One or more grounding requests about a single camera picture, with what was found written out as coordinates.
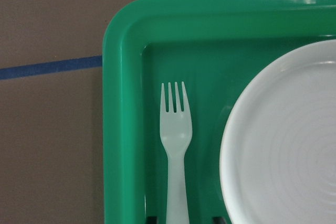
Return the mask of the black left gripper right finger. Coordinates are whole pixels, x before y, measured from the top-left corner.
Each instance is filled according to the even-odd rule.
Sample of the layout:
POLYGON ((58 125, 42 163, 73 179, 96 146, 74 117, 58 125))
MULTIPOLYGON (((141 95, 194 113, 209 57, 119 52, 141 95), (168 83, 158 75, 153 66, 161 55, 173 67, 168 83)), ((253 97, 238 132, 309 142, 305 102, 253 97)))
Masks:
POLYGON ((226 220, 224 217, 213 217, 213 224, 226 224, 226 220))

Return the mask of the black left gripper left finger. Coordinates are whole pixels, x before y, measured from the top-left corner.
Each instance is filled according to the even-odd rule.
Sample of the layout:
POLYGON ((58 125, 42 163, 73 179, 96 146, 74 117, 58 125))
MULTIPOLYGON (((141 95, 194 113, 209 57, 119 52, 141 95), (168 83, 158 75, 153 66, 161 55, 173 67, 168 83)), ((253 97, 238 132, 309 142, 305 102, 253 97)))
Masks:
POLYGON ((157 217, 147 217, 146 218, 146 224, 157 224, 157 217))

